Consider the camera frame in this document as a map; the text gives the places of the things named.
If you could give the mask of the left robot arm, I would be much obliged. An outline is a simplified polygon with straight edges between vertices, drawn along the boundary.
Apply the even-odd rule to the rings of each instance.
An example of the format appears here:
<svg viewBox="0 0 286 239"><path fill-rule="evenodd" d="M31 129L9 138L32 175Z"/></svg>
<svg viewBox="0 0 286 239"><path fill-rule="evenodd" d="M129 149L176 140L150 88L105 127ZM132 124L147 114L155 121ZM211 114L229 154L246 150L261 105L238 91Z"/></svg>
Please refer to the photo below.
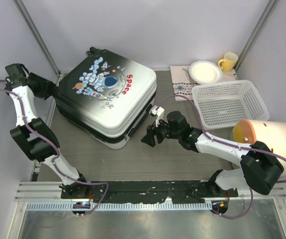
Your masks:
<svg viewBox="0 0 286 239"><path fill-rule="evenodd" d="M61 154L59 141L49 126L37 116L34 99L47 99L56 85L34 73L20 63L6 66L8 77L5 90L13 100L16 127L10 135L30 160L51 168L62 180L62 198L85 198L90 187L84 176Z"/></svg>

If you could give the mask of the black white space suitcase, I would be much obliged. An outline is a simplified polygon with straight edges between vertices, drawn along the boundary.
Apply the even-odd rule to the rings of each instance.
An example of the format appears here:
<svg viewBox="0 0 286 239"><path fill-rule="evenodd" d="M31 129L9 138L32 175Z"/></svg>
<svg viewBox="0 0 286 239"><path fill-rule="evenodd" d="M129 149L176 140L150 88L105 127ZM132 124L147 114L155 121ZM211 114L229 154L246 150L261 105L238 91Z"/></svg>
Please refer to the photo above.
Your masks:
<svg viewBox="0 0 286 239"><path fill-rule="evenodd" d="M153 106L156 78L155 71L142 64L91 47L60 80L53 97L70 123L109 148L120 149Z"/></svg>

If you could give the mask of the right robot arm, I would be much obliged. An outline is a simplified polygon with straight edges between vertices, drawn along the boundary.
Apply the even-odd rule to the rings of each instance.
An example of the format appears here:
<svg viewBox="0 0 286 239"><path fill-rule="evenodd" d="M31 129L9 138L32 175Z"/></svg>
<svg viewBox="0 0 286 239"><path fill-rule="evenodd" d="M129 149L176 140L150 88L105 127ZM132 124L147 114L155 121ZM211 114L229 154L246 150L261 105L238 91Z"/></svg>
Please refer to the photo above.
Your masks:
<svg viewBox="0 0 286 239"><path fill-rule="evenodd" d="M149 114L155 121L147 127L142 143L154 147L166 138L175 139L186 150L214 155L237 166L217 171L213 176L208 190L215 197L233 188L250 188L268 195L284 172L282 164L263 142L236 143L216 137L191 127L179 111L170 112L166 120L163 108L154 107Z"/></svg>

